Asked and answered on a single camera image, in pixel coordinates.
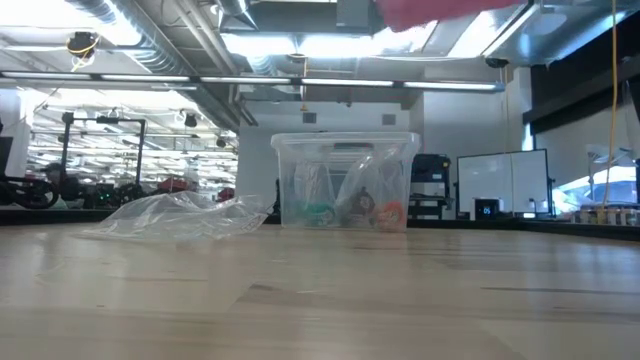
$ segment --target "clear plastic bin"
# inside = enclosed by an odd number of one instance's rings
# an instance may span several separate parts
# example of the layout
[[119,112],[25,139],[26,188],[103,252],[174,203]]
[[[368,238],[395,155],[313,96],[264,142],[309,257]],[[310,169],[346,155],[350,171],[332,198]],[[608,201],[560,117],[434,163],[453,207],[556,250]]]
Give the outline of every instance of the clear plastic bin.
[[405,231],[413,133],[277,134],[282,225]]

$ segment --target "red object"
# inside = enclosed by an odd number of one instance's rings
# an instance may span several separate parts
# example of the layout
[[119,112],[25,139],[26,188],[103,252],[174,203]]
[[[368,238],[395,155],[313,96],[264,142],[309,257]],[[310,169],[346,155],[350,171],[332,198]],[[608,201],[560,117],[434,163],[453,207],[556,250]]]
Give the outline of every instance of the red object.
[[189,182],[187,180],[178,179],[176,177],[170,177],[167,180],[158,184],[158,189],[167,190],[171,193],[185,191],[189,189]]
[[376,215],[378,228],[385,231],[400,231],[407,225],[404,206],[399,201],[386,204]]
[[403,31],[432,20],[444,20],[524,3],[523,0],[377,0],[384,21]]

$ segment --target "orange object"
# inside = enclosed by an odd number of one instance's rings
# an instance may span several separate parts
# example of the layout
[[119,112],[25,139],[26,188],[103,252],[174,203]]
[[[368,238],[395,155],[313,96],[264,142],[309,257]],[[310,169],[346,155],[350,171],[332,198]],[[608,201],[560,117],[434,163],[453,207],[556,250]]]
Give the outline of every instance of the orange object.
[[404,205],[399,201],[387,203],[376,215],[378,228],[387,231],[400,231],[407,224]]

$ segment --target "plastic bag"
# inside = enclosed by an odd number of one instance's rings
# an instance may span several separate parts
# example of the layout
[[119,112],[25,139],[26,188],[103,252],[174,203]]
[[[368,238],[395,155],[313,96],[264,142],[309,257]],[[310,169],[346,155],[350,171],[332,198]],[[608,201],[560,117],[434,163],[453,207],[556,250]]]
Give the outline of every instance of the plastic bag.
[[336,199],[342,226],[404,228],[408,177],[402,160],[400,151],[392,147],[352,164]]
[[267,218],[260,196],[216,203],[194,192],[130,202],[80,236],[138,241],[201,241],[255,231]]

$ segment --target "wooden table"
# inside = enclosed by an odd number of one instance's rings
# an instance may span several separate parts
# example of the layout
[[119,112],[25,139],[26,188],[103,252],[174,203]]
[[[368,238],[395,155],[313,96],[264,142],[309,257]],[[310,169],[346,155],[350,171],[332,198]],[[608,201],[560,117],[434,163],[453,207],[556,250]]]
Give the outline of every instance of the wooden table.
[[2,359],[640,359],[640,246],[282,230],[198,244],[0,228]]

